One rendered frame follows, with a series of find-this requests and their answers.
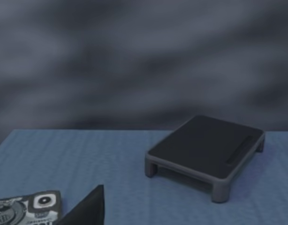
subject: blue cloth surface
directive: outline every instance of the blue cloth surface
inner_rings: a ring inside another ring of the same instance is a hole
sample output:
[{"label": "blue cloth surface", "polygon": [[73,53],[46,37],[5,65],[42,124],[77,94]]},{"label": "blue cloth surface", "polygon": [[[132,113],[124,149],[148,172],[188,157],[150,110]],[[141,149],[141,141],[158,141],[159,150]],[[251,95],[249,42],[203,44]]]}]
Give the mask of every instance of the blue cloth surface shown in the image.
[{"label": "blue cloth surface", "polygon": [[60,190],[65,213],[105,185],[106,225],[288,225],[288,132],[268,132],[229,202],[184,178],[144,175],[168,131],[15,130],[0,146],[0,198]]}]

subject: table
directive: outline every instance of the table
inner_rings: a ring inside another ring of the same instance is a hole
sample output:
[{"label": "table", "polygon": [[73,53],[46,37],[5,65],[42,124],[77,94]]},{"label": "table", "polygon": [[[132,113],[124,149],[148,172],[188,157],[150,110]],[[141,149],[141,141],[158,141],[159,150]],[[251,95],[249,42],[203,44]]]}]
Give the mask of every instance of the table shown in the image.
[{"label": "table", "polygon": [[106,225],[288,225],[288,132],[266,133],[224,204],[186,177],[145,177],[145,152],[168,133],[14,130],[0,145],[0,198],[57,189],[67,213],[104,184]]}]

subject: gray wall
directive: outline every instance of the gray wall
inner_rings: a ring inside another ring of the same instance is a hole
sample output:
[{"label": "gray wall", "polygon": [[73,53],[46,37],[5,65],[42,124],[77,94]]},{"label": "gray wall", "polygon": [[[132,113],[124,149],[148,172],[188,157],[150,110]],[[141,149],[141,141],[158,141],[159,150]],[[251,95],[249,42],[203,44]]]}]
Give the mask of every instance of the gray wall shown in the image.
[{"label": "gray wall", "polygon": [[14,128],[288,130],[288,1],[0,1],[0,142]]}]

